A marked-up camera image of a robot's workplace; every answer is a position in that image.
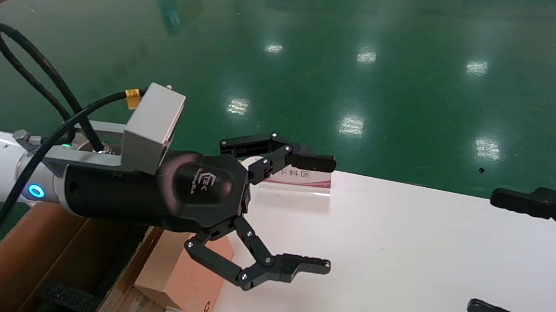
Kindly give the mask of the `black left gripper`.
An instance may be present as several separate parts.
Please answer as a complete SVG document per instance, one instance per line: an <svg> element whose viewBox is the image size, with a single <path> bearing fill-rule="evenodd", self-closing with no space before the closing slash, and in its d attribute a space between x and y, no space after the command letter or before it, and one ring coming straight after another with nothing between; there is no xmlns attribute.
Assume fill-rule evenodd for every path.
<svg viewBox="0 0 556 312"><path fill-rule="evenodd" d="M185 243L191 259L246 291L267 281L290 284L299 272L330 273L327 259L273 256L241 215L248 203L248 182L331 189L335 157L314 154L308 145L277 133L223 139L220 153L169 151L153 175L69 166L66 209L85 218L196 233ZM246 169L240 158L253 162ZM250 267L243 269L206 247L214 235L230 232L254 258Z"/></svg>

